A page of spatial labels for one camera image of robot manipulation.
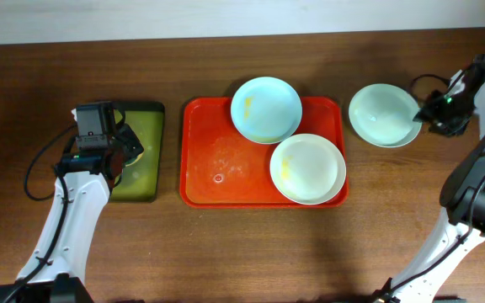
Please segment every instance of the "tray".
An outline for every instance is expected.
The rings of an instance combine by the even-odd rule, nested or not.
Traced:
[[[344,155],[340,108],[330,98],[303,97],[302,121],[295,134],[329,139]],[[237,132],[230,116],[231,98],[197,98],[184,109],[179,192],[197,208],[330,208],[341,205],[340,192],[320,205],[299,205],[274,186],[269,162],[278,144],[251,142]]]

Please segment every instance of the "plate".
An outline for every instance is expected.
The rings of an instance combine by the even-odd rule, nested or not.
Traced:
[[[287,199],[318,205],[344,186],[345,160],[331,141],[313,134],[295,135],[274,149],[270,176]]]
[[[273,77],[258,77],[237,90],[231,115],[235,128],[245,138],[274,144],[293,135],[301,123],[301,99],[288,83]]]
[[[375,146],[400,147],[408,144],[422,128],[413,122],[417,102],[406,91],[388,84],[362,88],[349,104],[354,131]]]

